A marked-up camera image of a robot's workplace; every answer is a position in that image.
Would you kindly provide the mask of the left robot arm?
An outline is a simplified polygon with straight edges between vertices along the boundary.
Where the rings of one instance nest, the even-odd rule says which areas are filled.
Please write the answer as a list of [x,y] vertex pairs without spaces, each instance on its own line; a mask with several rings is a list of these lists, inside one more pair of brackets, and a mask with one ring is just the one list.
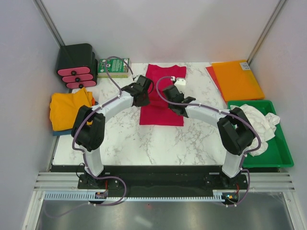
[[110,100],[92,107],[83,105],[78,110],[71,130],[72,149],[82,153],[85,170],[90,174],[88,182],[94,188],[105,184],[105,176],[101,174],[104,166],[100,146],[104,141],[106,123],[130,107],[149,105],[148,91],[153,89],[153,81],[140,75],[136,82],[119,87],[118,95]]

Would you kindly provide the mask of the magenta t shirt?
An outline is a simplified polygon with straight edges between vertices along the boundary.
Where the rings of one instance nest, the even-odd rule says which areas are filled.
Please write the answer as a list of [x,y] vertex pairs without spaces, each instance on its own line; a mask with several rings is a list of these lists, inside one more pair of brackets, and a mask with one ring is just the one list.
[[185,78],[187,73],[186,67],[174,65],[172,67],[160,67],[149,64],[146,77],[151,79],[154,86],[150,87],[149,100],[150,104],[141,108],[140,125],[158,125],[158,126],[184,126],[184,118],[177,115],[168,108],[168,104],[163,101],[156,91],[158,80],[162,77],[170,76],[176,78]]

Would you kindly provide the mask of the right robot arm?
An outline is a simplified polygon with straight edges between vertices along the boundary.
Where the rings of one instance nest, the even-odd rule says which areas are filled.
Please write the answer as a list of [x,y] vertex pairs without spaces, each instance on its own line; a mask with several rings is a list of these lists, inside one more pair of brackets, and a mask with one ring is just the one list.
[[201,104],[193,97],[184,97],[175,85],[163,89],[162,99],[169,109],[186,118],[197,119],[218,128],[226,157],[222,166],[220,184],[232,188],[237,183],[237,175],[243,164],[243,152],[256,137],[255,130],[240,108],[219,110]]

